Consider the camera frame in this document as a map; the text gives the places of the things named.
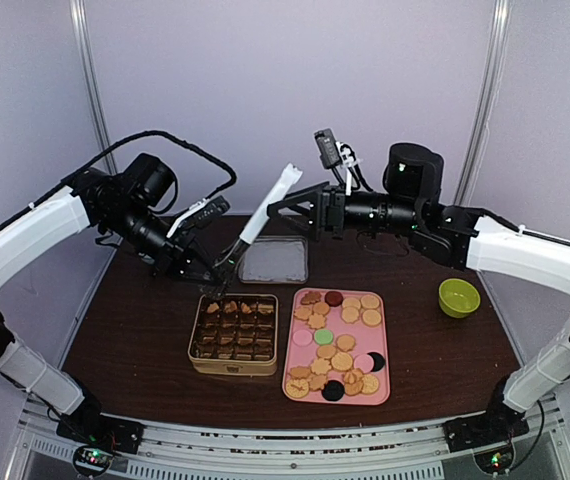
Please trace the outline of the metal tongs white handle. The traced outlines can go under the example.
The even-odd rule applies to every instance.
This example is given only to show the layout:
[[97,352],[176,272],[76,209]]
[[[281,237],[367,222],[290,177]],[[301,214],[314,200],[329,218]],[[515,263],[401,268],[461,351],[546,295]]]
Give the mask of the metal tongs white handle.
[[201,288],[201,292],[206,297],[219,299],[225,294],[234,279],[239,262],[269,221],[268,207],[283,200],[291,187],[300,180],[302,174],[303,172],[291,163],[284,167],[278,180],[251,215],[238,237],[223,250],[214,262],[213,283]]

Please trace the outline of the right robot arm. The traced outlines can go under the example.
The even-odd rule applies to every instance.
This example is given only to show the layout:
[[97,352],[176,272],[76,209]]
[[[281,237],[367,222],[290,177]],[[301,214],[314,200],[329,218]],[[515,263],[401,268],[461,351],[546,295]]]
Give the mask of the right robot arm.
[[[434,263],[458,270],[518,278],[570,296],[570,240],[531,231],[484,208],[440,203],[443,158],[413,143],[389,150],[382,192],[348,192],[323,183],[286,194],[267,207],[270,217],[288,209],[307,218],[300,232],[340,238],[348,229],[389,233]],[[541,397],[570,378],[570,318],[525,366],[495,387],[477,430],[500,440]]]

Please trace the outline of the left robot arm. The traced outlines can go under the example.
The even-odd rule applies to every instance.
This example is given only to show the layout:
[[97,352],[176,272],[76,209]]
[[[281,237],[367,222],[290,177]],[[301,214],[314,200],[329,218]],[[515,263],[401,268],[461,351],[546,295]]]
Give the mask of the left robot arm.
[[[85,168],[70,175],[0,225],[0,291],[56,247],[90,229],[121,237],[150,259],[155,273],[212,283],[212,265],[195,247],[193,231],[219,198],[209,194],[167,221],[157,205],[175,184],[171,169],[148,154],[119,174]],[[109,424],[96,397],[29,347],[1,312],[0,375],[42,400],[86,443],[98,444],[108,436]]]

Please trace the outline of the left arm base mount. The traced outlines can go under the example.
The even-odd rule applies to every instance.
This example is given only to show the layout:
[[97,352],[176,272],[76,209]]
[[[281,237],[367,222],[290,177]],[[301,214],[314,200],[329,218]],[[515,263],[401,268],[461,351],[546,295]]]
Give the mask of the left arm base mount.
[[143,438],[142,423],[115,417],[101,416],[98,427],[82,430],[69,419],[58,422],[56,434],[77,443],[99,447],[113,453],[136,454]]

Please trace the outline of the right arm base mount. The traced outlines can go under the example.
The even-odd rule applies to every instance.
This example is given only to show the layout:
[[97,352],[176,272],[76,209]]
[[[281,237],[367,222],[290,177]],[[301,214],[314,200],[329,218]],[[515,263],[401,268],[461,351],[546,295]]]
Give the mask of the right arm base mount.
[[524,419],[506,426],[501,422],[493,424],[485,415],[458,417],[446,421],[442,428],[451,453],[509,442],[529,432],[529,425]]

